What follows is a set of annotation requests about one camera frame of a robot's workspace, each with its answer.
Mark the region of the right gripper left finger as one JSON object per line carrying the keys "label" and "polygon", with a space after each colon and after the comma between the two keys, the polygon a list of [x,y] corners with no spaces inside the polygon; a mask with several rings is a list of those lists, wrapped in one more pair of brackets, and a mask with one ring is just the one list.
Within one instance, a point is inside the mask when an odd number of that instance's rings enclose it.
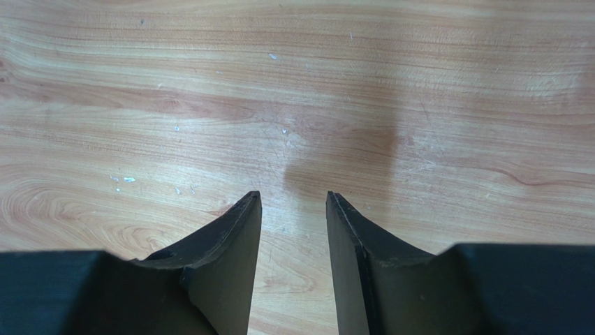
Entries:
{"label": "right gripper left finger", "polygon": [[246,334],[262,224],[250,191],[222,216],[139,261],[179,272],[178,283],[218,334]]}

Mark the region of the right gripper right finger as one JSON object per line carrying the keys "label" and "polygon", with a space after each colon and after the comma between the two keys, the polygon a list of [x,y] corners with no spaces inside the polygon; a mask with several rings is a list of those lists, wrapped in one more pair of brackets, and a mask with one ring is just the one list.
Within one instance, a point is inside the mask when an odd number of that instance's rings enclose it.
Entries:
{"label": "right gripper right finger", "polygon": [[325,210],[339,333],[384,334],[372,267],[394,269],[434,256],[363,216],[340,193],[327,193]]}

